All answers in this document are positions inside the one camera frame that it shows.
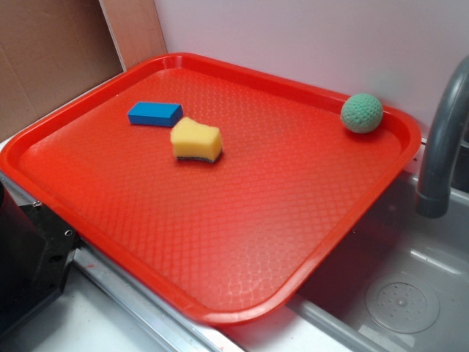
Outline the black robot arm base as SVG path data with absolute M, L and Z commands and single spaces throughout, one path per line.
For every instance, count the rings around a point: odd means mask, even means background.
M 76 231 L 45 205 L 18 205 L 1 186 L 1 336 L 64 290 Z

